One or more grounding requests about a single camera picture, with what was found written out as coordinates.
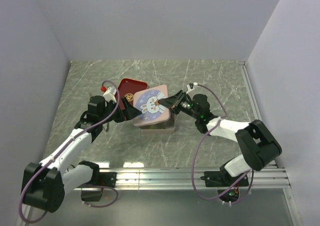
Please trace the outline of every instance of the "wall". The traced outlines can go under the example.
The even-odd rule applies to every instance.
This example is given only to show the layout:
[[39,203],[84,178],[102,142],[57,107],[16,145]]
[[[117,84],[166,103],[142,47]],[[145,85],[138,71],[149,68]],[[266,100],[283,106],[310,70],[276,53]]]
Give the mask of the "wall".
[[280,0],[249,60],[259,109],[283,147],[304,225],[319,225],[320,2]]
[[0,218],[12,226],[25,166],[42,157],[68,60],[35,0],[0,0]]
[[37,0],[70,60],[247,60],[278,0]]

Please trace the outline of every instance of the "purple cable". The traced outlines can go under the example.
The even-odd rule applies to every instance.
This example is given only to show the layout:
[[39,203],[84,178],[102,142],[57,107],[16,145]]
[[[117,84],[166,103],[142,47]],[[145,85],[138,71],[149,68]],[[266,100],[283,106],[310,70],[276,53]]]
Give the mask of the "purple cable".
[[115,108],[113,109],[113,111],[112,111],[105,119],[103,119],[103,120],[101,120],[100,122],[98,122],[98,123],[96,123],[96,124],[94,124],[94,125],[91,125],[90,127],[82,130],[81,132],[79,132],[78,134],[76,134],[76,135],[74,136],[74,138],[70,139],[70,140],[57,152],[57,154],[53,157],[53,160],[49,160],[45,165],[43,165],[43,166],[31,177],[31,179],[27,182],[27,184],[25,185],[24,189],[23,189],[22,192],[21,192],[21,197],[20,197],[19,207],[18,207],[19,215],[20,215],[21,219],[22,219],[25,223],[27,223],[27,224],[37,223],[37,222],[39,222],[40,220],[42,220],[42,219],[44,218],[44,216],[47,214],[47,212],[44,212],[44,214],[43,214],[40,218],[38,218],[38,219],[36,219],[36,220],[28,220],[27,218],[25,218],[25,216],[24,216],[24,214],[23,214],[23,212],[22,212],[22,205],[23,205],[24,197],[25,197],[25,195],[26,195],[26,192],[27,192],[28,188],[29,188],[30,185],[32,184],[32,182],[41,174],[41,172],[42,172],[43,170],[45,170],[55,159],[57,159],[57,158],[62,154],[62,152],[63,152],[74,140],[76,140],[80,135],[84,134],[84,133],[87,132],[88,130],[90,130],[90,129],[92,129],[92,128],[98,126],[98,125],[101,125],[101,124],[103,124],[104,122],[106,122],[106,121],[115,113],[115,111],[116,111],[117,108],[119,107],[119,103],[120,103],[120,92],[119,92],[117,86],[116,86],[112,81],[110,81],[110,80],[104,80],[104,81],[102,82],[102,86],[103,86],[106,82],[108,82],[108,83],[110,83],[111,85],[113,85],[113,86],[115,87],[116,91],[117,91],[118,96],[117,96],[117,102],[116,102]]
[[[227,188],[225,191],[223,191],[221,194],[218,194],[217,196],[208,198],[208,197],[205,197],[205,196],[201,195],[200,192],[197,190],[196,184],[195,184],[195,164],[196,164],[197,155],[198,155],[198,151],[200,149],[200,146],[203,143],[203,141],[205,140],[206,136],[208,136],[213,130],[215,130],[220,125],[220,122],[221,122],[222,119],[224,119],[225,117],[228,116],[228,114],[226,112],[226,109],[225,109],[224,105],[222,104],[222,102],[219,100],[218,96],[212,90],[210,90],[208,87],[206,87],[204,85],[201,85],[201,84],[198,84],[198,86],[203,87],[203,88],[207,89],[209,92],[211,92],[211,94],[214,95],[214,97],[218,101],[219,105],[221,106],[222,110],[224,111],[224,115],[221,117],[221,119],[219,119],[218,122],[216,123],[216,125],[212,129],[210,129],[208,132],[206,132],[204,134],[204,136],[202,137],[202,139],[200,140],[200,143],[198,144],[198,147],[196,148],[195,155],[194,155],[194,158],[193,158],[193,161],[192,161],[191,183],[192,183],[193,190],[199,196],[199,198],[209,201],[209,200],[218,199],[219,197],[223,196],[225,193],[227,193],[229,190],[231,190],[240,180],[242,180],[247,175],[247,173],[249,171],[243,173],[229,188]],[[236,202],[239,202],[239,201],[243,200],[247,196],[247,194],[249,193],[249,191],[250,191],[250,189],[252,187],[253,179],[254,179],[254,171],[252,170],[251,183],[250,183],[250,185],[248,187],[248,190],[244,194],[244,196],[240,200],[237,200]]]
[[115,199],[112,202],[110,202],[110,203],[108,203],[106,205],[91,205],[91,204],[89,204],[87,202],[84,202],[84,204],[88,205],[89,207],[92,207],[92,208],[105,208],[105,207],[108,207],[108,206],[112,205],[113,203],[115,203],[117,201],[118,197],[119,197],[119,192],[114,188],[107,187],[107,186],[96,186],[96,185],[94,185],[93,187],[99,188],[99,189],[109,189],[109,190],[114,191],[115,192]]

